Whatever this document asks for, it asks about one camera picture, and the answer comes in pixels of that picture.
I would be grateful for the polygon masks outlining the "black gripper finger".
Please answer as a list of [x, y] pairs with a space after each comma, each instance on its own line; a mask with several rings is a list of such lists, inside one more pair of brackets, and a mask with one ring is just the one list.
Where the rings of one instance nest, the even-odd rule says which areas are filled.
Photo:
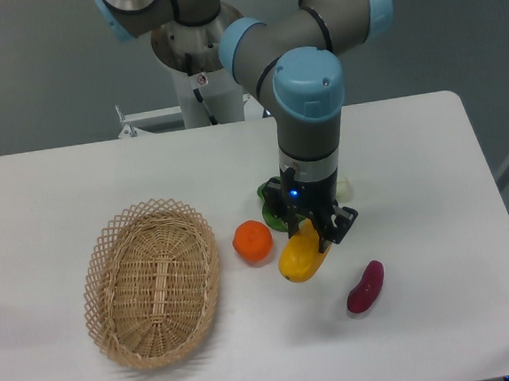
[[321, 254], [327, 252], [332, 244], [329, 238], [330, 234], [330, 218], [328, 216], [311, 217], [312, 226], [318, 236], [318, 252]]
[[288, 230], [288, 236], [292, 237], [299, 231], [299, 224], [302, 220], [301, 215], [298, 213], [298, 209], [291, 205], [287, 205], [285, 220]]

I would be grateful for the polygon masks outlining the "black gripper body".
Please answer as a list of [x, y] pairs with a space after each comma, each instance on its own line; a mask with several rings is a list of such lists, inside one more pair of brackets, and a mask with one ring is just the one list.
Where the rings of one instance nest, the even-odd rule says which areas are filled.
[[[291, 175], [282, 175], [281, 190], [286, 206], [296, 207], [303, 219], [328, 216], [330, 218], [329, 238], [332, 243], [342, 242], [357, 219], [357, 211], [348, 206], [340, 206], [335, 196], [338, 172], [334, 171], [328, 178], [315, 182], [301, 182]], [[273, 214], [286, 222], [286, 210], [278, 198], [277, 181], [269, 179], [264, 187], [266, 202]]]

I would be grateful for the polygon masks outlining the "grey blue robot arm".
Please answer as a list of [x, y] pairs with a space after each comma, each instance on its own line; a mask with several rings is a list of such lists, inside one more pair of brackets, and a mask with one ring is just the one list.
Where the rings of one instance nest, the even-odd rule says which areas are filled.
[[296, 0], [278, 25], [222, 0], [93, 0], [122, 39], [150, 34], [188, 129], [241, 121], [249, 94], [275, 119], [278, 178], [263, 188], [291, 234], [307, 218], [320, 251], [356, 219], [335, 197], [345, 85], [339, 55], [387, 31], [392, 0]]

